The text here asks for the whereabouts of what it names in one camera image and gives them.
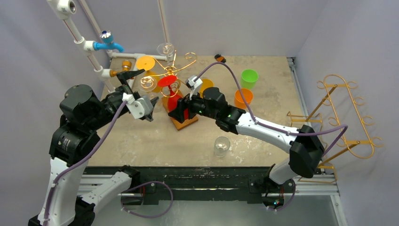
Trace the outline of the red plastic goblet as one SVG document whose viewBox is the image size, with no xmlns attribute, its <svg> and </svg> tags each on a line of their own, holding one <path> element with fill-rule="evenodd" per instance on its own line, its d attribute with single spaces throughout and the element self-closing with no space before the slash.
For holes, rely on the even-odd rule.
<svg viewBox="0 0 399 226">
<path fill-rule="evenodd" d="M 183 97 L 179 91 L 180 81 L 173 74 L 167 75 L 159 80 L 158 86 L 161 87 L 163 106 L 166 112 L 169 113 L 176 108 L 178 99 Z"/>
</svg>

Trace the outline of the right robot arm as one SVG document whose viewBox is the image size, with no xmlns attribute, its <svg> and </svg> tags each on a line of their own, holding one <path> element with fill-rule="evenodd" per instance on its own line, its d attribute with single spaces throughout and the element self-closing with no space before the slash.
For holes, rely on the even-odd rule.
<svg viewBox="0 0 399 226">
<path fill-rule="evenodd" d="M 312 178 L 325 151 L 312 127 L 285 127 L 252 118 L 244 109 L 228 104 L 217 87 L 205 89 L 201 97 L 186 95 L 179 98 L 168 115 L 179 123 L 196 115 L 208 117 L 225 132 L 254 137 L 288 153 L 289 157 L 272 166 L 264 179 L 265 188 L 271 192 L 293 177 Z"/>
</svg>

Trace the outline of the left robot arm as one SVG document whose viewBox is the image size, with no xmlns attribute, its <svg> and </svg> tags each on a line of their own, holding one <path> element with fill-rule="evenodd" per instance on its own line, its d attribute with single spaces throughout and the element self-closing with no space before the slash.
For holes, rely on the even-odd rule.
<svg viewBox="0 0 399 226">
<path fill-rule="evenodd" d="M 79 196 L 81 177 L 89 159 L 105 141 L 97 131 L 107 126 L 110 133 L 116 120 L 130 113 L 135 119 L 152 121 L 157 98 L 132 91 L 128 80 L 143 70 L 117 73 L 121 85 L 103 100 L 89 85 L 69 88 L 60 103 L 60 126 L 50 143 L 50 178 L 40 214 L 32 217 L 31 226 L 89 226 L 99 211 L 116 195 L 136 192 L 141 186 L 140 172 L 128 165 L 92 192 Z"/>
</svg>

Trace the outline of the yellow plastic goblet front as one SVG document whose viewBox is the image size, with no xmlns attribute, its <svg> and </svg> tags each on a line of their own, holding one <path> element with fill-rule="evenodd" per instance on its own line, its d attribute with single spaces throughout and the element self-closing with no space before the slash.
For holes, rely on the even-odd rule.
<svg viewBox="0 0 399 226">
<path fill-rule="evenodd" d="M 145 69 L 144 76 L 152 76 L 156 77 L 159 81 L 160 76 L 156 76 L 157 74 L 152 71 L 152 68 L 155 66 L 155 59 L 151 56 L 142 56 L 136 61 L 137 69 Z"/>
</svg>

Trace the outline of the ribbed clear wine glass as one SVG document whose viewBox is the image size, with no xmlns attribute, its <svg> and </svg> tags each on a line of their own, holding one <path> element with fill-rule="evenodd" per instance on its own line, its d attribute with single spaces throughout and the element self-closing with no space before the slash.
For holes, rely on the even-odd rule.
<svg viewBox="0 0 399 226">
<path fill-rule="evenodd" d="M 158 45 L 157 47 L 157 52 L 161 55 L 161 56 L 165 56 L 166 57 L 166 61 L 167 62 L 172 62 L 174 60 L 174 56 L 175 56 L 175 47 L 173 44 L 165 42 L 165 43 L 161 43 L 160 45 Z"/>
</svg>

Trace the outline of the gold wire wine glass rack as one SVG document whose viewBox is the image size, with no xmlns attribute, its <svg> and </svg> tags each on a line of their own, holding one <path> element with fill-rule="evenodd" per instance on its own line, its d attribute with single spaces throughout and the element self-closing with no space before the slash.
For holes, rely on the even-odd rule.
<svg viewBox="0 0 399 226">
<path fill-rule="evenodd" d="M 173 44 L 165 42 L 157 47 L 161 56 L 166 58 L 166 65 L 161 64 L 154 56 L 144 56 L 138 60 L 138 69 L 144 69 L 145 75 L 140 79 L 140 86 L 147 93 L 155 93 L 156 89 L 162 94 L 162 104 L 167 113 L 177 107 L 177 101 L 183 97 L 180 91 L 182 81 L 177 73 L 192 64 L 198 57 L 195 53 L 189 52 L 184 55 L 185 59 L 191 60 L 187 65 L 178 68 L 175 66 L 176 49 Z"/>
</svg>

